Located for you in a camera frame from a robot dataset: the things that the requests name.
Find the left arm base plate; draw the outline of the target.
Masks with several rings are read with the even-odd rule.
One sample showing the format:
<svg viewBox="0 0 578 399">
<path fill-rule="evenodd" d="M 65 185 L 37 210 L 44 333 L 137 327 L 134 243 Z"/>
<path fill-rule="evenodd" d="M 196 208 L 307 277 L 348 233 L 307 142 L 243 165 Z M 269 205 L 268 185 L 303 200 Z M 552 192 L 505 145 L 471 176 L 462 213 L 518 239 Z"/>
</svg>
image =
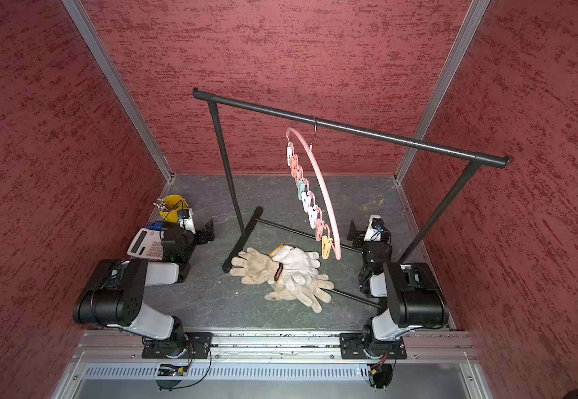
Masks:
<svg viewBox="0 0 578 399">
<path fill-rule="evenodd" d="M 142 359 L 208 359 L 212 345 L 211 332 L 187 332 L 182 337 L 171 337 L 167 340 L 143 340 Z"/>
</svg>

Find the white work glove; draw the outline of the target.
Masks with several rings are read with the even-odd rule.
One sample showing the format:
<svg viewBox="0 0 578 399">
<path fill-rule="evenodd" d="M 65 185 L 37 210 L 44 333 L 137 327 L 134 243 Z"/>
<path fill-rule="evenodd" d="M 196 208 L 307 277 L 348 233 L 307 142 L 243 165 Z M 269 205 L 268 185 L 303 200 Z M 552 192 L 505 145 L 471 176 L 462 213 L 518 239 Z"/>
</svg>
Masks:
<svg viewBox="0 0 578 399">
<path fill-rule="evenodd" d="M 319 274 L 320 255 L 318 252 L 305 252 L 303 249 L 281 245 L 271 254 L 271 259 L 281 263 L 283 272 L 307 272 L 315 278 Z"/>
</svg>

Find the pink clip hanger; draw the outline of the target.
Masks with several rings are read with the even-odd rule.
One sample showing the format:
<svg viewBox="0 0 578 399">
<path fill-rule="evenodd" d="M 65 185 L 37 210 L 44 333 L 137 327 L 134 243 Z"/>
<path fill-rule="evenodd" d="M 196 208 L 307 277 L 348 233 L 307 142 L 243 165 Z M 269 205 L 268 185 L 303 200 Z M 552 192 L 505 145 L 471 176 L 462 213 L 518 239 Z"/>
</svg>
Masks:
<svg viewBox="0 0 578 399">
<path fill-rule="evenodd" d="M 298 200 L 307 215 L 310 228 L 315 233 L 315 240 L 321 244 L 321 257 L 329 259 L 333 254 L 336 260 L 341 260 L 340 231 L 335 210 L 325 178 L 313 153 L 312 145 L 308 144 L 300 131 L 295 128 L 288 127 L 285 135 L 287 138 L 287 166 L 290 168 L 290 175 L 295 181 Z M 305 156 L 314 173 L 315 185 L 320 190 L 319 193 L 315 193 L 312 184 L 305 175 L 304 167 L 300 163 L 300 156 L 297 153 L 300 146 L 305 150 Z"/>
</svg>

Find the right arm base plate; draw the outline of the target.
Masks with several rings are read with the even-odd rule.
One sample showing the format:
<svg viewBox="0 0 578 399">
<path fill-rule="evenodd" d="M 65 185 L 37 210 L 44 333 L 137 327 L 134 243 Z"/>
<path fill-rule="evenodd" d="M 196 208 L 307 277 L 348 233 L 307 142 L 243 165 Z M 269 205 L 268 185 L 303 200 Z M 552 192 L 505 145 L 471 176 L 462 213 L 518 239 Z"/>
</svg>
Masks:
<svg viewBox="0 0 578 399">
<path fill-rule="evenodd" d="M 340 353 L 345 360 L 378 361 L 407 359 L 403 341 L 383 342 L 374 339 L 370 334 L 359 332 L 342 333 L 340 336 Z"/>
</svg>

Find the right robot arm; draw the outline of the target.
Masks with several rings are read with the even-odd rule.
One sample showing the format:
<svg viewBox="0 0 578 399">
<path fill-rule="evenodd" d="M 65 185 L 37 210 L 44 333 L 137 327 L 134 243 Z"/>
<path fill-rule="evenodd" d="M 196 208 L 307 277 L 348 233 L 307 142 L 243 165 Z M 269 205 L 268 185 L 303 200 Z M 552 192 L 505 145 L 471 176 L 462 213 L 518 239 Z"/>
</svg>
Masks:
<svg viewBox="0 0 578 399">
<path fill-rule="evenodd" d="M 361 332 L 340 336 L 344 359 L 405 359 L 405 335 L 449 325 L 450 312 L 430 266 L 393 262 L 390 238 L 379 216 L 370 217 L 364 233 L 350 223 L 347 239 L 361 252 L 363 260 L 359 289 L 368 299 L 377 300 L 374 304 L 378 314 L 365 323 Z"/>
</svg>

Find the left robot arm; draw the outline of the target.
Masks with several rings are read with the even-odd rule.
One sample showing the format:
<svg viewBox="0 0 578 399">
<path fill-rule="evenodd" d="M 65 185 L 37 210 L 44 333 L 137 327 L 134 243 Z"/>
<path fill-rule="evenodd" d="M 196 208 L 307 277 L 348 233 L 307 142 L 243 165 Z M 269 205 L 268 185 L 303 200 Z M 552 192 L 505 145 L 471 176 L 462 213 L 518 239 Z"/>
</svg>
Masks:
<svg viewBox="0 0 578 399">
<path fill-rule="evenodd" d="M 187 281 L 195 248 L 215 239 L 213 221 L 195 232 L 178 224 L 159 226 L 137 232 L 128 259 L 99 261 L 74 305 L 74 322 L 139 336 L 144 359 L 207 359 L 212 334 L 187 334 L 181 319 L 146 304 L 144 292 Z"/>
</svg>

